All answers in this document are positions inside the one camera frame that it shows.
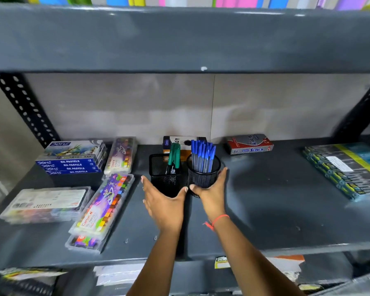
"shelf surface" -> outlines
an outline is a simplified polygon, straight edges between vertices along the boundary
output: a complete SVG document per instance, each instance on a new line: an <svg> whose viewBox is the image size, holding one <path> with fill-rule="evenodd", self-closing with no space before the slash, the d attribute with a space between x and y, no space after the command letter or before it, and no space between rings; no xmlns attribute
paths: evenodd
<svg viewBox="0 0 370 296"><path fill-rule="evenodd" d="M327 139L274 142L273 151L217 155L229 167L227 212L240 230L266 256L370 249L370 205L352 204L305 158L299 148L328 143ZM29 266L80 266L145 260L158 229L142 203L142 174L148 157L162 146L140 145L133 173L136 180L125 209L116 221L104 251L88 255L64 247L72 222L10 225L0 219L0 269ZM100 174L49 176L34 166L0 205L0 213L21 189L91 185ZM224 255L200 199L188 197L183 259L207 260Z"/></svg>
<svg viewBox="0 0 370 296"><path fill-rule="evenodd" d="M351 281L352 265L343 253L305 255L296 283L329 284ZM93 267L77 268L64 281L63 296L117 296L125 295L132 284L96 286ZM170 295L192 293L233 292L238 284L230 268L214 269L214 260L176 262L170 287Z"/></svg>
<svg viewBox="0 0 370 296"><path fill-rule="evenodd" d="M370 249L370 204L350 202L301 155L301 147L321 144L329 140L281 140L271 152L237 156L217 147L229 168L227 214L267 257ZM224 255L217 235L203 225L200 199L192 199L190 211L188 257Z"/></svg>
<svg viewBox="0 0 370 296"><path fill-rule="evenodd" d="M370 73L370 11L0 4L0 71Z"/></svg>
<svg viewBox="0 0 370 296"><path fill-rule="evenodd" d="M118 296L125 295L132 284L96 286L93 268L77 268L70 271L64 285L63 296ZM170 295L202 292L227 292L238 289L230 268L214 269L214 261L176 262L170 287Z"/></svg>

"paper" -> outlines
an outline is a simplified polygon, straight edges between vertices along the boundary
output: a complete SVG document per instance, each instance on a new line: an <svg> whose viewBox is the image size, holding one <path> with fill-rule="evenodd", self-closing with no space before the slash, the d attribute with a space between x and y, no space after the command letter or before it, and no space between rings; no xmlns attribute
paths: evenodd
<svg viewBox="0 0 370 296"><path fill-rule="evenodd" d="M326 159L328 159L330 163L332 163L342 172L353 172L353 170L347 164L345 164L343 161L341 161L336 156L326 156Z"/></svg>
<svg viewBox="0 0 370 296"><path fill-rule="evenodd" d="M18 194L10 210L77 208L85 191L85 189L23 191Z"/></svg>

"mesh pen holder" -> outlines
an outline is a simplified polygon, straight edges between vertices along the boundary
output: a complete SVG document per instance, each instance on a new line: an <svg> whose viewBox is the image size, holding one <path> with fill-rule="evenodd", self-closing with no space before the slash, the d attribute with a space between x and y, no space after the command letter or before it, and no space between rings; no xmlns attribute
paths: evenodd
<svg viewBox="0 0 370 296"><path fill-rule="evenodd" d="M169 154L154 154L149 156L149 175L151 183L161 193L168 197L176 197L182 188L182 165L176 169L176 174L166 174Z"/></svg>
<svg viewBox="0 0 370 296"><path fill-rule="evenodd" d="M187 186L195 184L201 188L209 188L214 184L218 178L218 171L221 168L221 160L215 156L214 162L212 164L211 172L203 173L196 171L192 168L192 155L186 160L188 166L188 181ZM193 193L191 189L188 190L188 193L194 197L199 197L197 194Z"/></svg>

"right hand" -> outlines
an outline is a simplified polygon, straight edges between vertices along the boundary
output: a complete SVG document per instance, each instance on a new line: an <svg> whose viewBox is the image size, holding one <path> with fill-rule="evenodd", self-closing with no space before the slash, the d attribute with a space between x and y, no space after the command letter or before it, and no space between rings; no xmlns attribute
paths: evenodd
<svg viewBox="0 0 370 296"><path fill-rule="evenodd" d="M225 212L225 179L228 168L225 167L218 176L217 181L207 189L200 188L191 184L189 188L200 196L204 210L210 222L213 222L218 216L226 214Z"/></svg>

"cardboard box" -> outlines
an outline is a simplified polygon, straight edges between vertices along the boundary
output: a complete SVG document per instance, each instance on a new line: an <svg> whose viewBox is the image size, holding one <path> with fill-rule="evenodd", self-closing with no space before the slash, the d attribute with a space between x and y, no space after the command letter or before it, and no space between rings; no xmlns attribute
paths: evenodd
<svg viewBox="0 0 370 296"><path fill-rule="evenodd" d="M204 140L207 141L206 137L192 137L192 136L164 136L163 137L163 153L169 154L170 148L173 143L179 143L181 146L181 161L186 159L191 154L191 141L192 140Z"/></svg>
<svg viewBox="0 0 370 296"><path fill-rule="evenodd" d="M226 137L226 145L231 155L271 151L274 146L264 134Z"/></svg>

